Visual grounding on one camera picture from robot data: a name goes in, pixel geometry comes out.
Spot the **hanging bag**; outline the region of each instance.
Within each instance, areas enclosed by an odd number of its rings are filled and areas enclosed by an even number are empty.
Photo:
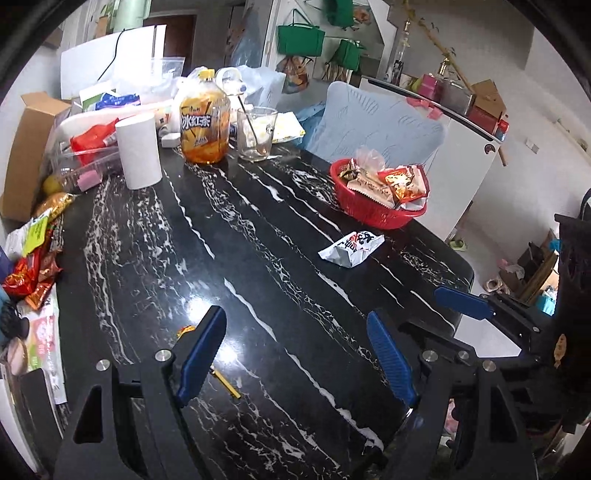
[[[339,67],[356,72],[359,68],[361,52],[364,49],[365,47],[359,42],[355,42],[353,40],[341,40],[339,48],[335,52],[332,60]]]
[[[353,0],[326,0],[326,18],[335,27],[352,27],[355,24]]]
[[[296,12],[306,23],[296,23]],[[309,23],[296,8],[293,9],[291,25],[277,27],[279,42],[277,50],[282,55],[300,57],[320,57],[324,42],[324,31],[317,25]]]

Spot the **glass bottle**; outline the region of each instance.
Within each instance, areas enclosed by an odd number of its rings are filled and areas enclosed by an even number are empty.
[[[408,43],[408,36],[410,35],[410,19],[406,20],[404,24],[404,30],[402,36],[398,42],[396,53],[394,54],[393,62],[388,66],[386,70],[386,82],[398,85],[400,83],[400,77],[402,75],[402,68],[404,67],[404,52],[410,46]]]

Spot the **white snack wrapper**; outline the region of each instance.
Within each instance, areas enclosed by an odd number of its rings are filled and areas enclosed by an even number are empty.
[[[351,232],[318,254],[323,260],[336,263],[341,267],[352,268],[368,258],[383,243],[383,235],[375,236],[370,232]]]

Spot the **red packaging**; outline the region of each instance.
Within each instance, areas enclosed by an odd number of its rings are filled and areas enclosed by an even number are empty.
[[[378,178],[390,187],[398,203],[412,202],[429,195],[429,182],[422,165],[386,168]]]
[[[52,236],[53,227],[49,227],[45,232],[43,245],[37,247],[25,258],[21,258],[15,265],[14,271],[4,279],[2,288],[10,297],[21,299],[35,291],[39,279],[41,259],[45,257],[47,250],[49,250]]]
[[[107,125],[95,125],[90,127],[82,135],[77,135],[70,139],[70,145],[74,152],[84,152],[86,150],[96,150],[97,148],[110,147],[117,143],[115,133],[115,124],[118,118]],[[95,159],[95,153],[85,153],[78,155],[83,165],[88,165]]]
[[[483,109],[473,106],[468,114],[468,120],[492,135],[495,131],[496,121],[498,119],[485,112]]]
[[[41,308],[55,282],[55,277],[40,281],[37,284],[35,291],[25,297],[25,301],[33,310],[39,310]]]

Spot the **black marble table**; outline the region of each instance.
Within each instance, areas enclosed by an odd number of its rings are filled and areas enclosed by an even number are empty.
[[[154,187],[130,191],[115,176],[69,207],[58,284],[66,416],[98,360],[132,364],[171,347],[217,304],[228,331],[215,366],[242,398],[210,376],[184,409],[216,479],[345,478],[391,441],[405,408],[365,317],[384,307],[451,336],[459,315],[433,290],[469,291],[473,271],[417,221],[353,269],[321,260],[367,228],[340,210],[325,162],[274,153],[196,167],[162,151]]]

